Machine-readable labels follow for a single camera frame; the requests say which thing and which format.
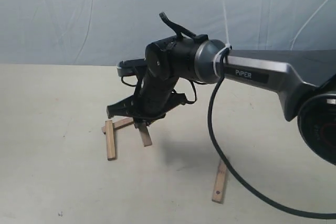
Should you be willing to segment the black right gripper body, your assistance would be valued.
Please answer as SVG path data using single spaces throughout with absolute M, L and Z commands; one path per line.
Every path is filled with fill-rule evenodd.
M 168 111 L 179 105 L 190 104 L 184 93 L 174 92 L 179 77 L 161 80 L 146 72 L 138 80 L 134 94 L 107 106 L 109 119 L 126 116 L 137 122 L 152 122 L 164 118 Z

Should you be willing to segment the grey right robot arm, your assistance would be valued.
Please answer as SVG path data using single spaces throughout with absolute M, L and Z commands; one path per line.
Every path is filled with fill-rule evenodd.
M 121 78 L 136 76 L 133 95 L 107 106 L 107 116 L 151 123 L 187 104 L 174 88 L 183 78 L 215 84 L 225 78 L 278 95 L 287 121 L 323 160 L 335 163 L 335 51 L 233 50 L 205 35 L 171 36 L 148 44 L 144 58 L 118 63 Z

